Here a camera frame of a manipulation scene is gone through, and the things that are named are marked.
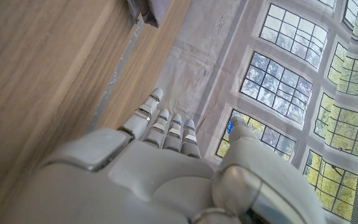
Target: window frame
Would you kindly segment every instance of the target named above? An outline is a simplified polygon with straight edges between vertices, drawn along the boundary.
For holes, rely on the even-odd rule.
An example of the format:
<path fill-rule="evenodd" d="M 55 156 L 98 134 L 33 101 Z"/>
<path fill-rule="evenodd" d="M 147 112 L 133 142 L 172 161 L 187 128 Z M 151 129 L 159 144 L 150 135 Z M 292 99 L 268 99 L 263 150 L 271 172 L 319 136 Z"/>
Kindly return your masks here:
<path fill-rule="evenodd" d="M 265 58 L 267 58 L 267 59 L 269 60 L 269 62 L 268 62 L 268 64 L 267 64 L 266 71 L 265 71 L 265 70 L 262 70 L 261 68 L 258 68 L 258 67 L 256 67 L 255 65 L 252 64 L 252 60 L 254 59 L 255 54 L 259 54 L 259 55 L 261 55 L 261 56 L 263 56 L 263 57 L 265 57 Z M 275 77 L 274 75 L 268 73 L 267 70 L 268 70 L 269 65 L 270 65 L 271 62 L 274 62 L 274 63 L 278 64 L 279 66 L 283 67 L 283 72 L 282 72 L 282 76 L 280 77 L 280 79 L 278 79 L 278 78 Z M 252 81 L 250 78 L 247 77 L 248 72 L 249 72 L 251 66 L 252 66 L 252 67 L 255 67 L 255 68 L 257 68 L 257 69 L 259 69 L 259 70 L 261 70 L 261 71 L 263 71 L 264 77 L 263 77 L 263 79 L 262 79 L 261 84 L 258 84 L 258 83 L 256 83 L 255 81 Z M 295 75 L 298 75 L 298 79 L 297 79 L 297 81 L 296 81 L 295 87 L 289 86 L 289 85 L 286 84 L 284 81 L 282 81 L 282 78 L 283 78 L 283 76 L 284 76 L 285 70 L 288 70 L 289 72 L 292 72 L 292 73 L 294 73 Z M 274 93 L 273 91 L 271 91 L 271 90 L 269 90 L 269 89 L 267 89 L 266 87 L 263 86 L 263 83 L 264 83 L 264 80 L 265 80 L 265 78 L 266 78 L 266 75 L 270 75 L 270 76 L 273 77 L 274 79 L 278 80 L 278 86 L 277 86 L 277 89 L 276 89 L 276 93 Z M 308 83 L 311 85 L 309 95 L 305 95 L 304 93 L 302 93 L 302 92 L 298 89 L 298 84 L 299 84 L 300 78 L 304 79 L 306 82 L 308 82 Z M 246 94 L 246 93 L 244 93 L 244 92 L 242 92 L 242 87 L 244 86 L 244 83 L 245 83 L 246 80 L 248 80 L 248 82 L 252 82 L 252 83 L 254 83 L 255 85 L 258 85 L 258 86 L 259 86 L 259 90 L 258 90 L 257 95 L 256 95 L 255 98 L 252 97 L 252 96 L 250 96 L 250 95 L 248 95 L 248 94 Z M 277 95 L 277 91 L 280 90 L 280 89 L 279 89 L 279 86 L 280 86 L 281 83 L 283 83 L 284 85 L 289 86 L 290 88 L 293 88 L 293 89 L 294 89 L 292 94 L 286 93 L 286 94 L 288 94 L 288 95 L 291 96 L 291 100 L 290 100 L 290 101 L 288 101 L 287 99 L 285 99 L 285 98 L 282 97 L 282 96 Z M 259 93 L 260 93 L 260 89 L 261 89 L 262 87 L 265 88 L 267 91 L 271 92 L 271 93 L 274 95 L 274 100 L 273 100 L 273 103 L 272 103 L 271 106 L 266 105 L 266 104 L 263 103 L 262 101 L 258 100 Z M 307 100 L 306 100 L 306 101 L 303 101 L 303 100 L 299 99 L 297 96 L 295 96 L 296 91 L 298 91 L 301 95 L 306 96 L 306 97 L 307 97 Z M 303 125 L 304 122 L 305 122 L 306 110 L 308 109 L 308 105 L 309 105 L 310 99 L 311 99 L 311 97 L 312 97 L 312 92 L 313 92 L 313 82 L 309 81 L 309 80 L 307 79 L 307 77 L 304 77 L 303 75 L 299 75 L 298 73 L 296 73 L 296 72 L 294 72 L 293 70 L 291 70 L 291 69 L 285 67 L 285 66 L 282 65 L 281 63 L 278 63 L 276 60 L 274 60 L 274 59 L 272 59 L 272 58 L 270 58 L 270 57 L 268 57 L 268 56 L 266 56 L 266 55 L 264 55 L 264 54 L 262 54 L 262 53 L 259 53 L 259 52 L 256 51 L 256 50 L 254 50 L 254 51 L 251 53 L 251 56 L 250 56 L 250 60 L 249 60 L 247 69 L 245 70 L 244 76 L 242 77 L 242 81 L 241 81 L 241 83 L 240 83 L 240 85 L 239 85 L 239 89 L 238 89 L 238 93 L 240 93 L 240 95 L 243 95 L 243 96 L 245 96 L 245 97 L 247 97 L 247 98 L 250 98 L 250 99 L 252 99 L 253 101 L 254 101 L 254 100 L 257 101 L 259 104 L 263 105 L 263 107 L 268 107 L 269 109 L 273 110 L 274 113 L 278 113 L 280 116 L 284 116 L 286 119 L 289 119 L 289 120 L 291 120 L 291 121 L 293 121 L 293 122 L 295 122 L 296 124 L 299 124 L 299 125 Z M 277 111 L 276 109 L 273 108 L 274 102 L 275 102 L 275 100 L 276 100 L 277 97 L 279 97 L 279 98 L 281 98 L 281 99 L 283 99 L 284 101 L 286 101 L 286 102 L 289 103 L 288 108 L 287 108 L 287 112 L 286 112 L 285 114 L 281 114 L 279 111 Z M 294 100 L 295 98 L 298 99 L 299 101 L 303 102 L 303 104 L 304 104 L 304 108 L 303 108 L 303 109 L 300 108 L 300 107 L 299 107 L 298 105 L 296 105 L 295 103 L 293 103 L 293 100 Z M 289 115 L 287 115 L 288 112 L 289 112 L 289 109 L 290 109 L 291 105 L 294 105 L 294 106 L 296 106 L 296 107 L 298 107 L 299 109 L 302 110 L 302 116 L 301 116 L 301 122 L 300 122 L 300 123 L 299 123 L 298 121 L 292 119 L 291 117 L 289 117 Z"/>
<path fill-rule="evenodd" d="M 306 150 L 306 152 L 308 152 L 308 153 L 305 153 L 305 155 L 306 155 L 306 156 L 305 156 L 305 157 L 306 157 L 306 162 L 305 162 L 305 165 L 304 165 L 304 167 L 303 167 L 303 170 L 301 170 L 302 175 L 303 175 L 303 176 L 306 176 L 306 175 L 305 175 L 305 171 L 306 171 L 306 168 L 307 168 L 307 167 L 309 167 L 309 168 L 315 170 L 315 171 L 318 173 L 317 179 L 316 179 L 316 183 L 315 183 L 315 185 L 313 185 L 313 184 L 311 184 L 311 183 L 309 182 L 309 184 L 314 188 L 314 191 L 316 191 L 316 189 L 318 189 L 320 192 L 323 192 L 324 194 L 327 194 L 327 195 L 329 195 L 329 196 L 331 196 L 331 197 L 334 198 L 334 201 L 333 201 L 333 204 L 331 205 L 331 209 L 330 209 L 330 210 L 324 208 L 323 206 L 321 206 L 321 207 L 322 207 L 325 211 L 327 211 L 327 212 L 329 212 L 329 213 L 332 213 L 332 214 L 334 214 L 335 216 L 337 216 L 337 217 L 339 217 L 339 218 L 341 218 L 341 219 L 343 219 L 343 220 L 350 221 L 350 220 L 348 220 L 348 219 L 346 219 L 346 218 L 344 218 L 344 217 L 342 217 L 342 216 L 340 216 L 340 215 L 334 213 L 334 212 L 333 212 L 333 209 L 334 209 L 334 206 L 335 206 L 335 202 L 336 202 L 337 200 L 340 200 L 341 202 L 346 203 L 346 204 L 352 206 L 352 208 L 354 208 L 354 203 L 353 203 L 353 205 L 352 205 L 352 204 L 350 204 L 350 203 L 348 203 L 348 202 L 345 202 L 345 201 L 343 201 L 342 199 L 338 198 L 338 193 L 339 193 L 341 187 L 343 186 L 343 187 L 347 187 L 347 188 L 353 190 L 353 191 L 355 192 L 355 194 L 356 194 L 356 189 L 353 189 L 353 188 L 351 188 L 350 186 L 346 186 L 346 185 L 344 185 L 344 184 L 342 184 L 342 183 L 343 183 L 343 180 L 344 180 L 344 177 L 345 177 L 346 172 L 348 172 L 348 173 L 350 173 L 350 174 L 353 174 L 353 175 L 356 175 L 356 176 L 358 176 L 358 174 L 355 174 L 355 173 L 353 173 L 353 172 L 351 172 L 351 171 L 342 169 L 342 168 L 340 168 L 340 167 L 338 167 L 338 166 L 332 165 L 332 163 L 329 163 L 329 161 L 324 160 L 324 157 L 323 157 L 320 153 L 318 153 L 318 152 L 316 152 L 316 151 L 314 151 L 314 150 L 312 150 L 312 149 L 310 149 L 310 148 L 309 148 L 308 151 Z M 319 170 L 316 170 L 314 167 L 311 167 L 310 165 L 308 165 L 308 162 L 307 162 L 307 161 L 309 160 L 309 157 L 310 157 L 311 153 L 314 153 L 314 154 L 316 154 L 316 155 L 319 157 L 319 160 L 320 160 Z M 341 180 L 340 180 L 340 182 L 338 182 L 338 181 L 336 181 L 336 180 L 332 180 L 332 179 L 330 179 L 329 177 L 326 177 L 326 176 L 324 175 L 324 173 L 320 173 L 320 170 L 321 170 L 321 166 L 322 166 L 322 164 L 323 164 L 323 161 L 324 161 L 324 163 L 325 163 L 325 164 L 324 164 L 324 169 L 323 169 L 324 171 L 325 171 L 325 166 L 326 166 L 327 164 L 328 164 L 329 166 L 335 166 L 335 167 L 337 167 L 338 169 L 341 169 L 341 170 L 343 171 L 343 173 L 342 173 L 342 175 L 341 175 Z M 333 181 L 334 183 L 338 184 L 338 188 L 337 188 L 337 190 L 336 190 L 335 196 L 333 196 L 333 195 L 331 195 L 330 193 L 325 192 L 325 191 L 323 191 L 322 189 L 319 189 L 319 188 L 318 188 L 318 182 L 319 182 L 318 179 L 319 179 L 320 176 L 322 176 L 322 180 L 325 178 L 325 179 L 328 179 L 328 180 Z"/>
<path fill-rule="evenodd" d="M 346 19 L 346 13 L 347 13 L 347 10 L 349 9 L 349 8 L 347 7 L 347 6 L 349 5 L 349 1 L 353 1 L 353 0 L 347 0 L 347 1 L 346 1 L 342 21 L 346 24 L 347 28 L 349 28 L 351 31 L 353 31 L 354 25 L 353 25 L 350 21 L 348 21 L 348 20 Z M 350 10 L 350 12 L 351 12 L 351 13 L 353 14 L 353 16 L 355 16 L 356 19 L 357 19 L 358 11 L 357 11 L 357 14 L 356 14 L 356 15 L 355 15 L 351 10 Z"/>
<path fill-rule="evenodd" d="M 290 26 L 293 26 L 293 27 L 296 29 L 294 38 L 289 37 L 289 36 L 285 35 L 284 33 L 281 33 L 281 32 L 280 32 L 280 31 L 281 31 L 281 27 L 282 27 L 282 25 L 283 25 L 283 23 L 284 23 L 284 17 L 285 17 L 285 15 L 284 15 L 283 19 L 279 19 L 279 18 L 276 18 L 276 17 L 274 17 L 274 16 L 269 15 L 269 11 L 270 11 L 270 8 L 271 8 L 272 6 L 279 7 L 280 9 L 283 9 L 283 10 L 285 11 L 285 13 L 286 13 L 286 12 L 289 12 L 289 13 L 294 14 L 294 15 L 296 15 L 296 16 L 298 16 L 298 17 L 300 18 L 299 21 L 298 21 L 298 25 L 297 25 L 296 27 L 295 27 L 294 25 L 291 25 L 291 24 L 288 24 L 287 22 L 285 22 L 286 24 L 288 24 L 288 25 L 290 25 Z M 270 16 L 270 17 L 272 17 L 272 18 L 274 18 L 274 19 L 278 19 L 278 20 L 281 21 L 280 28 L 278 29 L 278 31 L 277 31 L 277 30 L 273 30 L 273 29 L 271 29 L 271 28 L 265 26 L 265 23 L 266 23 L 266 20 L 267 20 L 268 16 Z M 309 41 L 309 45 L 308 45 L 308 46 L 305 46 L 305 45 L 303 45 L 302 43 L 299 43 L 297 40 L 295 40 L 295 37 L 296 37 L 296 35 L 297 35 L 296 32 L 297 32 L 297 30 L 299 29 L 298 27 L 299 27 L 299 23 L 300 23 L 301 19 L 304 19 L 304 20 L 306 20 L 306 21 L 308 21 L 308 22 L 310 22 L 310 23 L 312 23 L 312 24 L 314 25 L 311 34 L 309 34 L 311 37 L 310 37 L 310 40 L 308 40 L 308 41 Z M 325 39 L 324 43 L 322 43 L 317 37 L 313 36 L 313 32 L 314 32 L 316 26 L 320 27 L 320 29 L 324 30 L 324 31 L 327 33 L 327 34 L 326 34 L 326 39 Z M 275 39 L 275 42 L 272 42 L 272 41 L 267 40 L 267 39 L 265 39 L 265 38 L 262 37 L 262 32 L 263 32 L 264 28 L 267 28 L 267 29 L 273 30 L 274 32 L 277 32 L 277 37 L 276 37 L 276 39 Z M 288 37 L 288 38 L 290 38 L 290 39 L 292 40 L 292 44 L 291 44 L 290 50 L 284 49 L 283 47 L 281 47 L 281 46 L 279 46 L 279 45 L 277 44 L 278 36 L 279 36 L 280 34 L 282 34 L 282 35 L 284 35 L 285 37 Z M 262 27 L 261 27 L 261 29 L 259 30 L 259 33 L 257 34 L 257 37 L 258 37 L 258 38 L 261 38 L 262 40 L 265 40 L 265 41 L 267 41 L 267 42 L 269 42 L 269 43 L 272 43 L 273 45 L 277 46 L 278 48 L 280 48 L 280 49 L 282 49 L 282 50 L 284 50 L 284 51 L 286 51 L 286 52 L 291 53 L 291 55 L 294 55 L 294 56 L 296 56 L 297 58 L 300 58 L 302 62 L 306 62 L 306 63 L 307 63 L 308 65 L 310 65 L 313 69 L 319 70 L 319 66 L 321 65 L 321 60 L 322 60 L 322 58 L 323 58 L 323 54 L 324 54 L 324 51 L 325 51 L 325 48 L 326 48 L 326 44 L 327 44 L 327 41 L 328 41 L 328 31 L 327 31 L 327 29 L 325 29 L 323 26 L 321 26 L 321 25 L 319 25 L 319 24 L 317 24 L 317 23 L 311 21 L 310 19 L 307 19 L 307 18 L 305 18 L 305 17 L 302 17 L 302 16 L 300 16 L 299 14 L 296 14 L 296 13 L 290 11 L 290 10 L 287 10 L 287 9 L 285 9 L 285 8 L 283 8 L 283 7 L 281 7 L 281 6 L 279 6 L 278 4 L 274 4 L 274 3 L 271 2 L 270 5 L 269 5 L 268 8 L 267 8 L 267 12 L 265 13 L 265 17 L 264 17 L 264 21 L 263 21 L 263 23 L 262 23 Z M 322 48 L 320 47 L 320 49 L 321 49 L 320 55 L 318 55 L 318 53 L 315 52 L 315 51 L 310 47 L 310 46 L 311 46 L 311 43 L 314 43 L 314 42 L 312 41 L 313 37 L 314 37 L 316 40 L 318 40 L 320 43 L 323 44 L 323 47 L 322 47 Z M 297 42 L 297 43 L 301 44 L 302 46 L 306 47 L 305 58 L 302 58 L 302 57 L 298 56 L 297 54 L 291 52 L 294 42 Z M 316 55 L 319 56 L 318 64 L 317 64 L 316 67 L 315 67 L 314 65 L 312 65 L 309 61 L 306 60 L 309 50 L 312 50 Z"/>
<path fill-rule="evenodd" d="M 317 123 L 318 121 L 320 121 L 321 123 L 323 123 L 323 124 L 325 125 L 324 128 L 327 128 L 327 127 L 329 126 L 329 124 L 326 124 L 325 122 L 321 121 L 321 120 L 318 118 L 318 115 L 320 114 L 321 108 L 323 108 L 324 110 L 328 111 L 328 113 L 331 112 L 331 111 L 329 111 L 328 109 L 326 109 L 326 108 L 324 108 L 323 106 L 321 106 L 321 103 L 323 102 L 324 95 L 326 95 L 328 98 L 330 98 L 331 100 L 333 100 L 333 105 L 332 105 L 332 106 L 335 106 L 335 107 L 339 108 L 338 117 L 337 117 L 336 119 L 332 118 L 331 116 L 328 118 L 328 120 L 329 120 L 329 119 L 332 119 L 332 120 L 335 121 L 334 131 L 331 132 L 331 131 L 328 130 L 328 129 L 326 130 L 326 131 L 328 131 L 328 132 L 330 132 L 330 133 L 332 134 L 332 137 L 331 137 L 331 140 L 329 141 L 329 144 L 327 143 L 327 139 L 326 139 L 325 136 L 320 136 L 320 135 L 316 132 L 316 127 L 317 127 L 316 123 Z M 330 97 L 328 94 L 326 94 L 325 92 L 323 92 L 323 95 L 322 95 L 322 97 L 321 97 L 321 99 L 320 99 L 320 104 L 319 104 L 318 107 L 319 107 L 319 109 L 318 109 L 318 112 L 317 112 L 317 116 L 315 117 L 315 120 L 314 120 L 314 127 L 313 127 L 313 129 L 311 129 L 312 132 L 313 132 L 315 135 L 317 135 L 319 138 L 324 139 L 325 145 L 327 145 L 327 146 L 329 146 L 329 147 L 331 147 L 331 148 L 333 148 L 333 149 L 336 149 L 336 150 L 339 150 L 339 148 L 334 147 L 334 146 L 332 145 L 332 144 L 333 144 L 333 139 L 334 139 L 334 136 L 335 136 L 335 135 L 338 135 L 338 136 L 340 136 L 340 137 L 342 137 L 342 138 L 346 138 L 346 139 L 351 140 L 351 141 L 352 141 L 352 148 L 350 149 L 350 151 L 348 151 L 348 150 L 346 150 L 346 149 L 343 149 L 341 152 L 346 152 L 346 153 L 348 153 L 348 154 L 350 154 L 350 155 L 353 155 L 353 156 L 357 156 L 357 157 L 358 157 L 357 154 L 354 154 L 354 153 L 353 153 L 354 150 L 355 150 L 356 143 L 358 142 L 358 140 L 357 140 L 357 137 L 358 137 L 358 126 L 356 126 L 356 125 L 354 125 L 354 124 L 349 124 L 349 123 L 346 123 L 346 122 L 344 122 L 344 121 L 340 121 L 340 120 L 339 120 L 339 117 L 341 116 L 342 110 L 351 111 L 351 112 L 357 113 L 357 114 L 358 114 L 358 112 L 357 112 L 357 111 L 354 111 L 354 110 L 347 109 L 347 108 L 341 108 L 340 106 L 336 106 L 336 105 L 334 104 L 334 98 L 331 98 L 331 97 Z M 351 138 L 349 138 L 349 137 L 347 137 L 347 136 L 343 136 L 342 134 L 336 133 L 336 128 L 337 128 L 338 122 L 341 122 L 341 123 L 344 123 L 344 124 L 346 124 L 346 125 L 351 125 L 351 126 L 356 127 L 356 128 L 357 128 L 357 131 L 356 131 L 356 136 L 355 136 L 355 138 L 354 138 L 354 139 L 351 139 Z"/>
<path fill-rule="evenodd" d="M 216 146 L 216 148 L 215 148 L 215 150 L 214 150 L 214 155 L 215 155 L 215 156 L 217 156 L 217 157 L 219 157 L 219 158 L 221 158 L 221 159 L 223 158 L 222 156 L 218 155 L 219 147 L 220 147 L 222 141 L 225 141 L 225 142 L 227 142 L 227 143 L 229 144 L 229 141 L 227 141 L 227 140 L 224 139 L 224 135 L 225 135 L 226 132 L 227 132 L 227 126 L 228 126 L 228 124 L 229 124 L 229 122 L 230 122 L 230 119 L 231 119 L 232 116 L 233 116 L 233 112 L 235 112 L 235 111 L 236 111 L 237 113 L 240 113 L 240 114 L 243 114 L 243 115 L 245 115 L 245 116 L 248 116 L 248 117 L 249 117 L 248 122 L 250 121 L 250 119 L 253 119 L 253 120 L 255 120 L 256 122 L 259 122 L 260 124 L 263 124 L 263 125 L 265 126 L 265 127 L 264 127 L 264 131 L 263 131 L 263 133 L 262 133 L 262 137 L 259 139 L 260 142 L 262 142 L 262 143 L 265 143 L 265 144 L 269 145 L 269 143 L 267 143 L 267 142 L 265 142 L 265 141 L 263 140 L 263 137 L 264 137 L 266 128 L 270 128 L 270 129 L 272 129 L 273 131 L 277 132 L 277 133 L 279 134 L 279 136 L 278 136 L 278 138 L 277 138 L 276 146 L 275 146 L 275 147 L 273 147 L 273 146 L 271 146 L 271 145 L 269 145 L 269 146 L 272 147 L 272 148 L 274 148 L 274 153 L 276 153 L 276 151 L 278 151 L 278 152 L 281 152 L 281 153 L 287 155 L 287 156 L 288 156 L 287 162 L 291 162 L 291 159 L 293 158 L 293 155 L 294 155 L 294 151 L 296 150 L 296 140 L 294 140 L 294 139 L 291 138 L 290 136 L 287 136 L 287 135 L 283 134 L 281 131 L 279 131 L 279 130 L 277 130 L 277 129 L 275 129 L 275 128 L 272 128 L 271 126 L 269 126 L 269 125 L 267 125 L 267 124 L 265 124 L 265 123 L 259 121 L 257 118 L 254 118 L 253 116 L 250 116 L 250 115 L 248 115 L 248 114 L 245 114 L 245 113 L 243 113 L 243 112 L 240 112 L 239 110 L 236 110 L 236 109 L 234 109 L 234 108 L 231 108 L 231 112 L 229 113 L 229 114 L 230 114 L 230 115 L 229 115 L 229 119 L 226 121 L 226 125 L 225 125 L 225 128 L 224 128 L 224 131 L 223 131 L 223 133 L 221 134 L 221 137 L 220 137 L 220 139 L 219 139 L 219 141 L 218 141 L 218 145 Z M 285 138 L 288 138 L 288 139 L 290 139 L 290 140 L 292 140 L 292 141 L 294 142 L 294 145 L 293 145 L 293 148 L 292 148 L 292 152 L 291 152 L 290 155 L 288 155 L 286 152 L 283 152 L 283 151 L 277 149 L 278 142 L 280 141 L 280 137 L 281 137 L 281 136 L 283 136 L 283 137 L 285 137 Z"/>

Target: white robotic hand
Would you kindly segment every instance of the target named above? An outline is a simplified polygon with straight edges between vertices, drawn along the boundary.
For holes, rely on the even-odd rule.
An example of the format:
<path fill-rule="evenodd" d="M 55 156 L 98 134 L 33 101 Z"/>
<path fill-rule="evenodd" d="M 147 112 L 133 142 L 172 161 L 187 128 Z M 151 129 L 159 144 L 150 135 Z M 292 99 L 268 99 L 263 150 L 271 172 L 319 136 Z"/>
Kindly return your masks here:
<path fill-rule="evenodd" d="M 1 223 L 325 222 L 307 181 L 242 120 L 232 119 L 231 147 L 215 172 L 201 161 L 192 120 L 182 131 L 179 114 L 153 117 L 162 96 L 154 90 L 117 131 L 57 149 Z"/>

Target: floor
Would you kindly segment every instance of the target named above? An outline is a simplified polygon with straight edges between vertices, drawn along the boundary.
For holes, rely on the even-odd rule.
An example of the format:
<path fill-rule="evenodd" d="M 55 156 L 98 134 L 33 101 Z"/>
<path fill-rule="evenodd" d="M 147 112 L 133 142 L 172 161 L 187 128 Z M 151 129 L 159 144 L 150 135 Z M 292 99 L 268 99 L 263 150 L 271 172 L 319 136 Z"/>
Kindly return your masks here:
<path fill-rule="evenodd" d="M 142 103 L 190 2 L 173 0 L 156 29 L 125 0 L 0 0 L 0 210 L 59 144 Z"/>

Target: window pane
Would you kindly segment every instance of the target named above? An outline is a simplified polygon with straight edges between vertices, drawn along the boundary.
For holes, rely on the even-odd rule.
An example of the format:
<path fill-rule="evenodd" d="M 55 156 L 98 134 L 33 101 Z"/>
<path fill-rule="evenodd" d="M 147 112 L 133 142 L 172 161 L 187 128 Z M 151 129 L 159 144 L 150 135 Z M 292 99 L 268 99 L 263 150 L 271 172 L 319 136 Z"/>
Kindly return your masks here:
<path fill-rule="evenodd" d="M 278 154 L 281 158 L 283 158 L 285 161 L 289 161 L 290 160 L 290 156 L 286 155 L 278 150 L 274 151 L 276 154 Z"/>
<path fill-rule="evenodd" d="M 273 18 L 271 16 L 267 16 L 266 17 L 266 22 L 265 22 L 265 26 L 266 27 L 269 27 L 275 31 L 279 31 L 280 30 L 280 26 L 281 26 L 281 21 L 276 19 L 276 18 Z"/>
<path fill-rule="evenodd" d="M 281 79 L 281 76 L 284 72 L 284 67 L 282 67 L 281 65 L 279 65 L 278 63 L 274 62 L 274 61 L 270 61 L 268 68 L 267 68 L 267 73 L 273 75 L 274 77 Z"/>
<path fill-rule="evenodd" d="M 286 154 L 291 154 L 294 146 L 294 140 L 281 135 L 280 139 L 278 140 L 277 149 Z"/>
<path fill-rule="evenodd" d="M 308 179 L 309 183 L 312 185 L 316 185 L 317 183 L 317 177 L 318 177 L 318 171 L 312 169 L 311 167 L 306 166 L 305 171 L 303 172 L 303 175 Z"/>
<path fill-rule="evenodd" d="M 303 32 L 306 32 L 311 35 L 313 33 L 314 24 L 307 21 L 306 19 L 301 19 L 298 28 Z"/>
<path fill-rule="evenodd" d="M 278 32 L 270 28 L 264 27 L 260 33 L 260 37 L 270 42 L 276 43 Z"/>
<path fill-rule="evenodd" d="M 307 50 L 308 50 L 307 47 L 294 41 L 294 43 L 292 45 L 291 53 L 293 53 L 301 58 L 305 58 Z"/>
<path fill-rule="evenodd" d="M 320 190 L 316 190 L 317 196 L 320 199 L 321 205 L 327 210 L 331 210 L 334 204 L 334 197 L 330 196 Z"/>
<path fill-rule="evenodd" d="M 353 206 L 340 200 L 335 201 L 333 212 L 340 217 L 350 220 L 352 218 Z"/>
<path fill-rule="evenodd" d="M 321 165 L 321 156 L 317 155 L 313 151 L 309 151 L 309 156 L 306 164 L 316 170 L 319 170 Z"/>
<path fill-rule="evenodd" d="M 292 39 L 283 35 L 283 34 L 279 34 L 278 35 L 278 39 L 277 39 L 277 45 L 284 48 L 285 50 L 291 50 L 291 46 L 292 46 Z"/>
<path fill-rule="evenodd" d="M 270 127 L 266 127 L 265 134 L 262 140 L 267 144 L 269 144 L 270 146 L 276 147 L 279 137 L 280 137 L 280 133 L 274 131 Z"/>
<path fill-rule="evenodd" d="M 274 93 L 272 93 L 271 91 L 266 90 L 265 88 L 261 88 L 259 90 L 259 94 L 258 94 L 258 100 L 261 103 L 266 104 L 267 106 L 271 107 L 273 105 L 274 102 Z"/>
<path fill-rule="evenodd" d="M 303 117 L 303 110 L 294 104 L 291 104 L 287 116 L 291 118 L 292 120 L 301 123 L 302 117 Z"/>
<path fill-rule="evenodd" d="M 266 74 L 262 86 L 265 87 L 266 89 L 276 93 L 278 84 L 280 84 L 280 81 L 278 79 L 274 78 L 271 75 Z"/>
<path fill-rule="evenodd" d="M 338 191 L 339 184 L 323 177 L 323 183 L 321 185 L 321 190 L 331 196 L 335 196 Z"/>
<path fill-rule="evenodd" d="M 274 130 L 265 124 L 257 121 L 254 118 L 250 118 L 249 116 L 240 113 L 236 110 L 232 111 L 232 117 L 238 116 L 242 118 L 250 127 L 251 130 L 255 133 L 255 135 L 261 139 L 261 143 L 271 151 L 275 151 L 279 156 L 288 161 L 293 152 L 293 148 L 295 147 L 295 141 L 284 136 L 279 133 L 277 130 Z M 224 127 L 224 134 L 222 136 L 221 142 L 219 143 L 219 147 L 216 149 L 216 155 L 220 157 L 224 157 L 227 150 L 229 149 L 229 142 L 225 139 L 228 139 L 227 127 Z"/>
<path fill-rule="evenodd" d="M 296 89 L 298 89 L 301 93 L 308 96 L 311 90 L 311 83 L 306 81 L 303 77 L 300 77 Z"/>
<path fill-rule="evenodd" d="M 278 111 L 282 115 L 286 115 L 288 108 L 290 107 L 290 102 L 284 100 L 281 97 L 276 97 L 273 104 L 273 109 Z"/>
<path fill-rule="evenodd" d="M 241 92 L 252 98 L 256 98 L 259 92 L 259 86 L 250 80 L 244 80 Z"/>
<path fill-rule="evenodd" d="M 339 115 L 339 120 L 348 124 L 358 126 L 358 113 L 342 109 L 341 114 Z"/>
<path fill-rule="evenodd" d="M 355 190 L 357 185 L 357 175 L 346 172 L 345 176 L 343 177 L 343 185 Z"/>
<path fill-rule="evenodd" d="M 251 118 L 248 122 L 248 127 L 254 131 L 255 135 L 260 139 L 265 129 L 265 125 L 257 120 Z"/>
<path fill-rule="evenodd" d="M 262 69 L 263 71 L 266 71 L 269 61 L 270 59 L 268 57 L 265 57 L 255 52 L 254 56 L 252 57 L 251 65 L 255 65 L 256 67 Z"/>
<path fill-rule="evenodd" d="M 311 88 L 303 77 L 255 53 L 240 92 L 301 124 Z"/>
<path fill-rule="evenodd" d="M 292 96 L 289 95 L 288 93 L 285 93 L 281 90 L 277 90 L 277 96 L 281 96 L 283 99 L 286 99 L 287 101 L 291 101 Z"/>
<path fill-rule="evenodd" d="M 317 68 L 324 51 L 327 31 L 290 11 L 271 4 L 260 37 Z"/>
<path fill-rule="evenodd" d="M 283 22 L 283 24 L 281 25 L 280 32 L 293 39 L 295 37 L 296 27 L 291 26 L 290 24 L 287 24 L 286 22 Z"/>
<path fill-rule="evenodd" d="M 356 191 L 350 189 L 349 187 L 341 186 L 338 192 L 338 198 L 344 202 L 347 202 L 351 205 L 354 203 L 354 196 L 356 196 Z"/>
<path fill-rule="evenodd" d="M 285 10 L 272 4 L 270 5 L 268 14 L 282 20 L 284 18 Z"/>
<path fill-rule="evenodd" d="M 297 27 L 299 23 L 299 16 L 287 11 L 284 16 L 284 21 Z"/>
<path fill-rule="evenodd" d="M 222 140 L 216 154 L 220 157 L 224 157 L 228 149 L 229 149 L 229 143 L 225 140 Z"/>
<path fill-rule="evenodd" d="M 247 74 L 247 78 L 255 83 L 261 84 L 264 79 L 265 72 L 254 66 L 250 66 Z"/>
<path fill-rule="evenodd" d="M 309 151 L 303 175 L 310 184 L 316 183 L 316 195 L 323 208 L 350 220 L 352 204 L 356 195 L 353 187 L 356 187 L 357 175 L 335 167 L 324 160 L 321 161 L 318 168 L 320 158 L 320 155 Z"/>
<path fill-rule="evenodd" d="M 295 96 L 296 98 L 298 98 L 302 102 L 307 102 L 308 101 L 308 97 L 305 96 L 304 94 L 300 93 L 298 90 L 295 90 L 295 93 L 294 93 L 293 96 Z"/>
<path fill-rule="evenodd" d="M 340 134 L 341 136 L 345 136 L 350 139 L 355 139 L 357 130 L 358 130 L 357 126 L 353 126 L 351 124 L 345 124 L 340 121 L 336 123 L 336 133 Z"/>

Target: wooden surface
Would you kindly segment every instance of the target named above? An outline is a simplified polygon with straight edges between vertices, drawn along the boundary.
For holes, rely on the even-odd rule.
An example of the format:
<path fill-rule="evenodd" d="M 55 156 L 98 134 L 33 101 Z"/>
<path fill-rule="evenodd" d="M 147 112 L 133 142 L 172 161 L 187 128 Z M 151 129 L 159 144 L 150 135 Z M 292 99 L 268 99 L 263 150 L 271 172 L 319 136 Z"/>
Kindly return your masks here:
<path fill-rule="evenodd" d="M 151 92 L 190 5 L 143 26 L 97 127 Z M 0 0 L 0 211 L 57 145 L 85 133 L 134 26 L 125 0 Z"/>
<path fill-rule="evenodd" d="M 159 30 L 142 28 L 133 56 L 128 58 L 96 128 L 118 128 L 151 93 L 154 85 L 148 83 L 157 81 L 170 50 L 167 46 L 172 46 L 190 3 L 191 0 L 173 1 Z"/>

